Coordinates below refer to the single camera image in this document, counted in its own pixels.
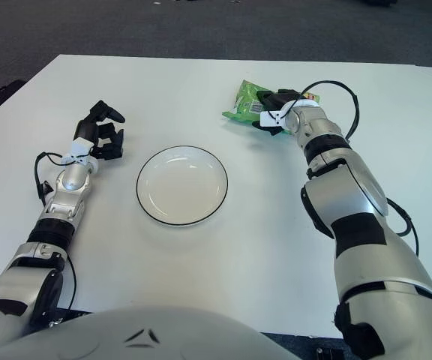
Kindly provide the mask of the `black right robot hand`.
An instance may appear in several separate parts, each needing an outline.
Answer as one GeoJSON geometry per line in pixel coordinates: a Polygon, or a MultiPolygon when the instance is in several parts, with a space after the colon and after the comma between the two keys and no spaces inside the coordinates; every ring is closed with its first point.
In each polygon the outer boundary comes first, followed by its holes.
{"type": "MultiPolygon", "coordinates": [[[[293,89],[279,89],[277,92],[270,90],[259,90],[256,92],[256,96],[259,102],[263,105],[264,111],[280,110],[285,103],[294,101],[296,98],[307,99],[306,96],[293,89]]],[[[253,127],[261,131],[269,132],[272,136],[284,131],[281,126],[262,127],[260,120],[253,121],[251,124],[253,127]]]]}

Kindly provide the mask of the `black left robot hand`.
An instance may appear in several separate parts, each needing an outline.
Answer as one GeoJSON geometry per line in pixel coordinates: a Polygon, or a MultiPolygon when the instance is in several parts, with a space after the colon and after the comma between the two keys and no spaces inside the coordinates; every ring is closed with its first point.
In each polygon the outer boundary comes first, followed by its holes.
{"type": "Polygon", "coordinates": [[[121,113],[99,100],[89,110],[89,114],[78,122],[74,134],[74,139],[82,138],[91,143],[89,155],[105,161],[122,157],[124,141],[123,129],[116,132],[112,122],[99,124],[107,119],[120,124],[125,123],[125,117],[121,113]]]}

